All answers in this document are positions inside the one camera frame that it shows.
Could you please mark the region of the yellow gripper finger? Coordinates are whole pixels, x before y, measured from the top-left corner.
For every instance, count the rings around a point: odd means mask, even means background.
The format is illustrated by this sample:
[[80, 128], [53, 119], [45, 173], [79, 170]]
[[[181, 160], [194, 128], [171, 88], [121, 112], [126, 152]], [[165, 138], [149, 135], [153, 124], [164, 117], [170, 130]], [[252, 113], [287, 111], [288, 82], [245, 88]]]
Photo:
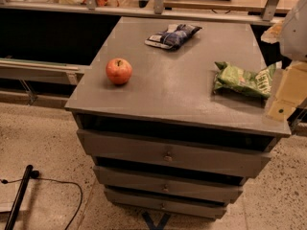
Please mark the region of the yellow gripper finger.
[[276, 121], [286, 121], [307, 98], [307, 63], [294, 61], [273, 75], [272, 92], [266, 115]]

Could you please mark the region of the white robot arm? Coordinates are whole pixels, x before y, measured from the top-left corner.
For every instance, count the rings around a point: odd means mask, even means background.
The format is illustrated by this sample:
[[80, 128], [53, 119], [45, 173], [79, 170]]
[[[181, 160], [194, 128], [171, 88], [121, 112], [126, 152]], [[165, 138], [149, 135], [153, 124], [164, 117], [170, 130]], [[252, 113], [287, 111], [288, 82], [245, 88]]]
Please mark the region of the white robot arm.
[[273, 80], [267, 116], [283, 122], [307, 98], [307, 0], [298, 0], [288, 12], [279, 42], [281, 54], [292, 63]]

